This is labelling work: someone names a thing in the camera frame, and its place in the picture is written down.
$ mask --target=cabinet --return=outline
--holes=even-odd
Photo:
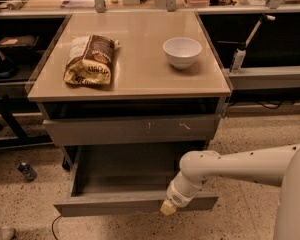
[[[109,86],[63,82],[71,37],[99,34],[120,41]],[[180,71],[162,44],[186,36],[203,52]],[[71,166],[63,216],[159,211],[179,158],[213,138],[230,95],[194,12],[73,14],[28,94]],[[210,209],[215,193],[200,193],[187,209]]]

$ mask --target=robotic arm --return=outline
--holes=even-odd
[[[180,160],[161,212],[171,215],[187,206],[210,177],[281,186],[274,239],[300,239],[300,144],[221,156],[191,151]]]

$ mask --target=bowl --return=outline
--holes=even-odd
[[[202,46],[191,38],[175,37],[164,42],[163,50],[169,64],[177,69],[186,69],[197,61]]]

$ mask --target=closed drawer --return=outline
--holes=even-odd
[[[186,143],[80,147],[68,198],[54,204],[64,217],[158,212]],[[200,192],[183,210],[212,209],[216,193]]]
[[[205,140],[219,115],[176,115],[45,120],[57,146]]]

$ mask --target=terrazzo floor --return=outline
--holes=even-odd
[[[40,128],[27,117],[20,120],[26,131]],[[297,143],[300,106],[231,107],[209,149],[229,154]],[[16,228],[17,239],[55,239],[51,225],[59,213],[53,203],[66,198],[70,181],[62,159],[53,145],[0,150],[0,227]],[[33,182],[17,170],[23,161],[38,173]],[[279,188],[215,178],[205,190],[219,194],[209,211],[60,218],[54,231],[60,240],[272,239]]]

